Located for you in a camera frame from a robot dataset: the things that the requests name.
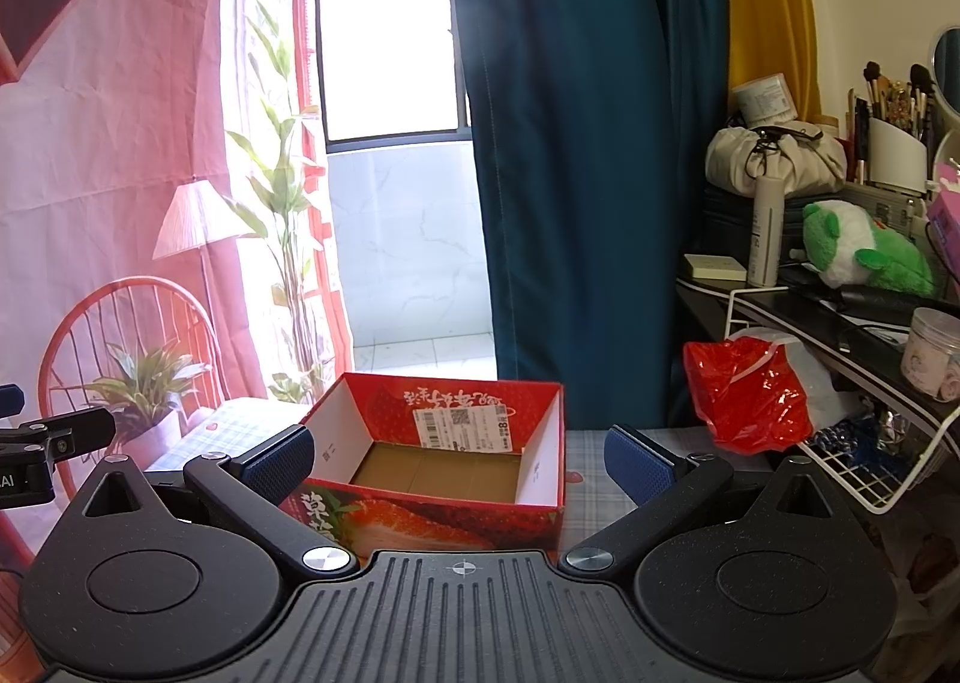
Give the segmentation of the red strawberry cardboard box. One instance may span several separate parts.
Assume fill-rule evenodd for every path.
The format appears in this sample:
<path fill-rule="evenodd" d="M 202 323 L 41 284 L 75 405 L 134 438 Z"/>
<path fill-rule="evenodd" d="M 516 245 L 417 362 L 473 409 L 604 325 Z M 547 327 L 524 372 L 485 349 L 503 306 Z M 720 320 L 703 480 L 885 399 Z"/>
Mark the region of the red strawberry cardboard box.
<path fill-rule="evenodd" d="M 304 424 L 313 471 L 283 507 L 359 559 L 558 546 L 565 394 L 555 382 L 347 373 Z"/>

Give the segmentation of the red plastic bag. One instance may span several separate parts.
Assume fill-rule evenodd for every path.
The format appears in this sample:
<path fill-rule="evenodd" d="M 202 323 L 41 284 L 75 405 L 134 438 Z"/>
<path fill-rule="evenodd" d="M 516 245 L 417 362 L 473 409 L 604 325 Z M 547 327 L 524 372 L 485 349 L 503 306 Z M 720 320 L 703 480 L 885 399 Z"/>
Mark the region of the red plastic bag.
<path fill-rule="evenodd" d="M 695 413 L 724 451 L 782 452 L 814 432 L 807 392 L 784 345 L 755 337 L 690 341 L 683 368 Z"/>

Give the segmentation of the green white plush toy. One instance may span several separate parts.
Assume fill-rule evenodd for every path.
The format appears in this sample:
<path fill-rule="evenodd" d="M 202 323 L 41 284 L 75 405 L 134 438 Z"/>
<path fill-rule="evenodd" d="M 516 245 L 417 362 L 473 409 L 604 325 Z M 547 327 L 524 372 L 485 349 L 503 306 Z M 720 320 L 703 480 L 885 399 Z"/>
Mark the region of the green white plush toy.
<path fill-rule="evenodd" d="M 830 288 L 865 284 L 932 298 L 928 257 L 903 234 L 844 200 L 807 203 L 802 210 L 805 257 Z"/>

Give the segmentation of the teal curtain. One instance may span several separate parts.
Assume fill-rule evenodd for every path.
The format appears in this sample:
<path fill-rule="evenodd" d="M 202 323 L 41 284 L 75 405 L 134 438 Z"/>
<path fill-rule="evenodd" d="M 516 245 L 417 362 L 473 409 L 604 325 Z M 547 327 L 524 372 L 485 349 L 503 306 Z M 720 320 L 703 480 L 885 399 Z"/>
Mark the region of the teal curtain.
<path fill-rule="evenodd" d="M 661 428 L 729 0 L 454 2 L 498 371 L 562 384 L 573 428 Z"/>

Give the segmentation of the white brush holder cup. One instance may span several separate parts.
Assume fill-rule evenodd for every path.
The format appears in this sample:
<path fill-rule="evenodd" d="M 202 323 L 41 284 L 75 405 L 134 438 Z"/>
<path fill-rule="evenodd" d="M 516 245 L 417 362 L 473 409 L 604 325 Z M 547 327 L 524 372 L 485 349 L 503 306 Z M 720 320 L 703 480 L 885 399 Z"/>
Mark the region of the white brush holder cup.
<path fill-rule="evenodd" d="M 926 147 L 905 130 L 877 117 L 869 124 L 867 169 L 872 184 L 911 195 L 926 192 Z"/>

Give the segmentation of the plaid strawberry tablecloth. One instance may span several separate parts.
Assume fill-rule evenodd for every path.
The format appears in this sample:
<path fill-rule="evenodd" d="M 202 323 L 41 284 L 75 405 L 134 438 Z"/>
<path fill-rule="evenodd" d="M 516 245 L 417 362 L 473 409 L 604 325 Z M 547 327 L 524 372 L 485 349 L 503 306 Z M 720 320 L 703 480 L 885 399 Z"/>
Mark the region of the plaid strawberry tablecloth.
<path fill-rule="evenodd" d="M 197 426 L 164 449 L 149 456 L 145 472 L 179 472 L 203 452 L 224 452 L 238 457 L 280 431 L 301 423 L 306 407 L 263 399 L 236 399 L 210 412 L 202 408 L 190 418 Z M 716 454 L 737 468 L 757 467 L 757 459 L 743 460 L 724 454 L 703 426 L 700 428 L 641 429 L 640 433 L 659 442 L 677 456 Z M 407 447 L 392 456 L 404 456 L 413 480 L 416 470 L 433 468 L 438 480 L 431 488 L 387 488 L 384 480 L 374 486 L 371 477 L 348 477 L 345 481 L 309 477 L 281 503 L 288 514 L 326 537 L 347 546 L 359 559 L 377 550 L 528 550 L 537 548 L 555 555 L 599 532 L 613 520 L 635 509 L 635 502 L 607 475 L 604 465 L 604 431 L 569 431 L 565 439 L 565 499 L 563 506 L 550 498 L 543 502 L 516 499 L 519 490 L 517 456 L 455 456 Z"/>

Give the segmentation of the yellow sticky note pad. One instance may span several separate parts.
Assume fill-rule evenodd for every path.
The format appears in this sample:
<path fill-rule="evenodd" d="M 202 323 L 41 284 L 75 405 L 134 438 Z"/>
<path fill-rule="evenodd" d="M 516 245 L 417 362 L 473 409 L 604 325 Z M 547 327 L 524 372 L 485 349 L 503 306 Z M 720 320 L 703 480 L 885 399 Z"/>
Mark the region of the yellow sticky note pad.
<path fill-rule="evenodd" d="M 685 254 L 683 258 L 686 260 L 693 280 L 732 281 L 732 283 L 747 281 L 747 268 L 734 257 Z"/>

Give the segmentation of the clear plastic jar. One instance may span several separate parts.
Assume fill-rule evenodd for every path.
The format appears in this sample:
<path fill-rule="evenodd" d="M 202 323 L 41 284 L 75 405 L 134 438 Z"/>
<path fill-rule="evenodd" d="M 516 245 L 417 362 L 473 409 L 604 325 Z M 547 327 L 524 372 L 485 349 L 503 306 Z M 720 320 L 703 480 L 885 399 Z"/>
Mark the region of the clear plastic jar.
<path fill-rule="evenodd" d="M 930 307 L 918 307 L 911 318 L 901 374 L 921 394 L 939 402 L 960 396 L 960 320 Z"/>

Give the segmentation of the beige drawstring pouch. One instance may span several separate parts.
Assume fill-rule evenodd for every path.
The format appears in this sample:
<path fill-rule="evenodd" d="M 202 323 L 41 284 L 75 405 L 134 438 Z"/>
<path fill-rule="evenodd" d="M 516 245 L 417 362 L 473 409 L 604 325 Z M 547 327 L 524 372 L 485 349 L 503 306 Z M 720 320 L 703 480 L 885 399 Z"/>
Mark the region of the beige drawstring pouch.
<path fill-rule="evenodd" d="M 732 194 L 754 197 L 760 178 L 784 182 L 786 197 L 838 192 L 846 155 L 833 135 L 807 122 L 723 128 L 706 151 L 704 174 Z"/>

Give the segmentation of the round white mirror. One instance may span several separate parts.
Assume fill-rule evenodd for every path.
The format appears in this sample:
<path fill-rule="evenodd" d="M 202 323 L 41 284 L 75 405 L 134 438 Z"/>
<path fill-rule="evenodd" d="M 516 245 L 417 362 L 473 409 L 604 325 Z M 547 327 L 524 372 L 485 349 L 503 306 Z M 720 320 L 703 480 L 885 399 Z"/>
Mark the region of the round white mirror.
<path fill-rule="evenodd" d="M 950 116 L 960 116 L 960 26 L 942 29 L 931 49 L 932 83 Z"/>

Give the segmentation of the yellow curtain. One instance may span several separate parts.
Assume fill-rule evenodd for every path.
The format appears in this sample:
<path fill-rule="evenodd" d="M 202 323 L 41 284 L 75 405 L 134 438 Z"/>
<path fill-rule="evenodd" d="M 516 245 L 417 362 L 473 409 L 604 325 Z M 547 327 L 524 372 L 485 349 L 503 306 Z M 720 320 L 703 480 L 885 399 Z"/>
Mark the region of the yellow curtain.
<path fill-rule="evenodd" d="M 777 73 L 802 119 L 822 112 L 814 0 L 729 0 L 729 85 Z"/>

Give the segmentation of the white spray bottle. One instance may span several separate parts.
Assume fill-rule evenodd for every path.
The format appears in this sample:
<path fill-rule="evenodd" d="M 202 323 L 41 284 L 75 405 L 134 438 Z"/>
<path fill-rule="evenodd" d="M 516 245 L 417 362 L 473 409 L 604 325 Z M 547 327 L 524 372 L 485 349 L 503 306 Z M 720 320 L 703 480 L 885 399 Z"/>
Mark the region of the white spray bottle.
<path fill-rule="evenodd" d="M 784 181 L 761 176 L 755 185 L 754 221 L 747 270 L 747 283 L 750 286 L 773 288 L 776 284 L 781 257 L 782 218 Z"/>

